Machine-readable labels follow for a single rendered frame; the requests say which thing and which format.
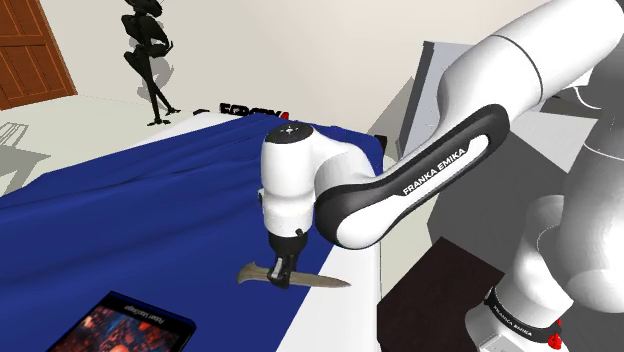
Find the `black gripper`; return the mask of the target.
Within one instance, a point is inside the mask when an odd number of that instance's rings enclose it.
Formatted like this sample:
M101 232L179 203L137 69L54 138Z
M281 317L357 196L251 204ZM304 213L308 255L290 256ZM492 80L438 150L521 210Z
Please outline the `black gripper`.
M291 275L297 269L299 256L307 245L308 233L297 229L294 237L281 237L269 232L268 240L277 257L268 273L268 279L272 284L288 289Z

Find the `knife with olive handle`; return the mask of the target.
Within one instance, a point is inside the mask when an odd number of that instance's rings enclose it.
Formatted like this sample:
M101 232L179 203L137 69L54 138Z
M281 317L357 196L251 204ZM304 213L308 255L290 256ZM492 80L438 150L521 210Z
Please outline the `knife with olive handle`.
M238 284L242 284L243 282L250 280L266 282L273 281L270 269L260 267L255 262L245 264L236 275L236 281ZM303 272L292 272L288 278L288 283L296 286L323 288L344 288L351 286L349 282L338 278Z

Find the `dark robot stand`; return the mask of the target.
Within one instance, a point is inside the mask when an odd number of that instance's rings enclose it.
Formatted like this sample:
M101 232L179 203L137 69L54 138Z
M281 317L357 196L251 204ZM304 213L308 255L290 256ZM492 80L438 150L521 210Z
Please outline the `dark robot stand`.
M382 352L477 352L465 314L503 273L441 237L377 305Z

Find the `black box with pale lettering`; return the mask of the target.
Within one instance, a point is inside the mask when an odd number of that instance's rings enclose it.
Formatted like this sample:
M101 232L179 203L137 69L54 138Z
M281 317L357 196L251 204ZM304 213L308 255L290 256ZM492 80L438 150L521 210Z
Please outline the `black box with pale lettering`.
M239 104L230 104L230 103L220 103L219 111L222 114L234 115L234 116L248 116L252 114L265 114L276 116L281 119L288 120L289 113L287 111L282 110L273 110L261 107L247 107Z

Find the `dark book with red cover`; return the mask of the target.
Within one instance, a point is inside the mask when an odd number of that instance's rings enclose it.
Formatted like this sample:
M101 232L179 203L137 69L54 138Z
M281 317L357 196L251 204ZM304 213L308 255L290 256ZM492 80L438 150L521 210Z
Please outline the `dark book with red cover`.
M111 291L46 352L182 352L191 319Z

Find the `black abstract figure sculpture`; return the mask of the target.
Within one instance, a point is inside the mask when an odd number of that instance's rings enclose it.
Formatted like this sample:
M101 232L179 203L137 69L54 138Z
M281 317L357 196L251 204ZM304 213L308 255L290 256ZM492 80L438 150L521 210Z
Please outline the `black abstract figure sculpture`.
M123 1L133 9L133 13L122 15L121 22L127 35L137 42L132 51L124 53L124 59L147 85L154 114L148 126L170 124L169 120L161 118L158 101L167 108L166 115L179 113L180 110L168 102L156 85L150 63L151 58L165 57L173 48L173 43L156 21L162 15L163 7L158 0Z

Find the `brown wooden door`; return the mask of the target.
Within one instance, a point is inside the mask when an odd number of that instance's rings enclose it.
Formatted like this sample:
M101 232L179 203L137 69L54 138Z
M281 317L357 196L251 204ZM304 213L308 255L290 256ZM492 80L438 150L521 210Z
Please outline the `brown wooden door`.
M0 110L76 93L40 0L0 0Z

